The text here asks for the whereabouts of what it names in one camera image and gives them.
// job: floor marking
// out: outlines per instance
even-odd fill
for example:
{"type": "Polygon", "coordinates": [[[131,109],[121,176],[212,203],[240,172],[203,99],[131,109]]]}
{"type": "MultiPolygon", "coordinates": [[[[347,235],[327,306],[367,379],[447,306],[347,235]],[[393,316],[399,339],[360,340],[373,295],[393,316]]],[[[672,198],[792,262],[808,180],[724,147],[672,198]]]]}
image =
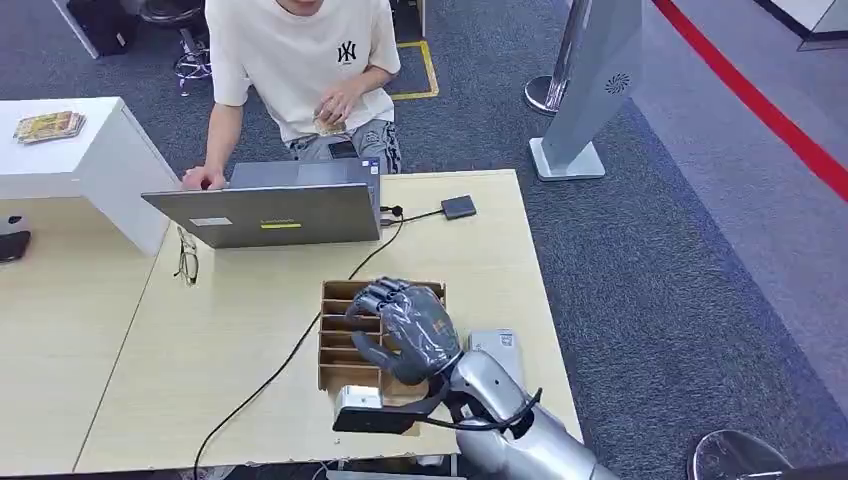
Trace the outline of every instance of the floor marking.
{"type": "Polygon", "coordinates": [[[654,5],[707,65],[754,112],[775,135],[783,140],[831,190],[848,202],[848,170],[801,128],[780,111],[722,53],[710,43],[672,0],[653,0],[654,5]]]}
{"type": "Polygon", "coordinates": [[[418,47],[421,49],[421,58],[424,60],[424,69],[427,71],[427,82],[430,90],[427,92],[395,93],[392,100],[418,100],[421,98],[433,98],[439,96],[439,81],[436,79],[436,69],[433,67],[433,58],[430,56],[430,46],[427,40],[418,42],[399,43],[398,48],[418,47]]]}

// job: laptop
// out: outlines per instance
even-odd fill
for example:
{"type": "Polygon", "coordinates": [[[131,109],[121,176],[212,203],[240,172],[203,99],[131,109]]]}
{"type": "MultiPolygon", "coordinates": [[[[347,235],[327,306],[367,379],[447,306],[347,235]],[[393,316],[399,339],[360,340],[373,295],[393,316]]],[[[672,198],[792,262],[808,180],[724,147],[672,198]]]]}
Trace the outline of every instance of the laptop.
{"type": "Polygon", "coordinates": [[[142,194],[212,248],[380,239],[376,158],[237,164],[224,190],[142,194]]]}

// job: office chair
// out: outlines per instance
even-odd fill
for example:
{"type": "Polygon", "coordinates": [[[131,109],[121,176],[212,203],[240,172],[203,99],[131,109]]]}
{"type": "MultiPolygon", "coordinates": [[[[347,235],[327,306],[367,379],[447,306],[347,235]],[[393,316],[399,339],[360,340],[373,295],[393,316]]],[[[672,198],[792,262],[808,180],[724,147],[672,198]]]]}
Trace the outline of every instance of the office chair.
{"type": "Polygon", "coordinates": [[[206,31],[204,0],[145,0],[139,14],[145,22],[169,30],[179,30],[183,56],[174,63],[180,79],[180,95],[187,97],[187,80],[200,80],[212,75],[209,48],[196,35],[206,31]]]}

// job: robot finger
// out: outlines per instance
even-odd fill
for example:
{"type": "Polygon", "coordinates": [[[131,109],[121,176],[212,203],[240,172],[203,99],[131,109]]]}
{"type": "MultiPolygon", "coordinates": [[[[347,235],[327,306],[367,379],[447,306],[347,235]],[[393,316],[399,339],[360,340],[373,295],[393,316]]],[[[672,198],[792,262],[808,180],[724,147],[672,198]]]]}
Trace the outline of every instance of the robot finger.
{"type": "Polygon", "coordinates": [[[363,312],[379,315],[380,309],[389,301],[391,294],[387,287],[376,282],[370,283],[353,297],[353,303],[345,311],[345,316],[352,318],[363,312]]]}
{"type": "Polygon", "coordinates": [[[389,277],[378,278],[377,281],[374,283],[382,285],[391,290],[391,296],[394,296],[394,294],[396,294],[397,292],[401,292],[410,287],[409,282],[389,277]]]}
{"type": "Polygon", "coordinates": [[[391,371],[394,368],[397,368],[398,363],[401,362],[401,357],[388,348],[377,344],[374,340],[371,340],[368,335],[362,332],[353,332],[351,336],[353,340],[353,345],[359,351],[360,354],[373,365],[376,365],[383,370],[391,371]]]}

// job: cardboard box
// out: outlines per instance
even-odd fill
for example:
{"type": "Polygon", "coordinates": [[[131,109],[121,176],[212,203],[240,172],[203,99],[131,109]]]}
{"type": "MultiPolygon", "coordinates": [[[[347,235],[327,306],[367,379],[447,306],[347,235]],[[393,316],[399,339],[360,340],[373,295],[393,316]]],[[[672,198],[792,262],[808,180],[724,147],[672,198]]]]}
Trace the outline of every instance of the cardboard box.
{"type": "MultiPolygon", "coordinates": [[[[378,387],[384,404],[407,403],[427,393],[427,382],[408,386],[397,381],[389,372],[368,363],[356,347],[351,335],[362,331],[374,342],[399,351],[376,316],[360,315],[345,318],[345,311],[354,296],[371,282],[337,280],[324,282],[321,299],[321,329],[318,333],[318,388],[335,394],[345,385],[378,387]]],[[[410,282],[429,287],[445,303],[445,286],[434,282],[410,282]]]]}

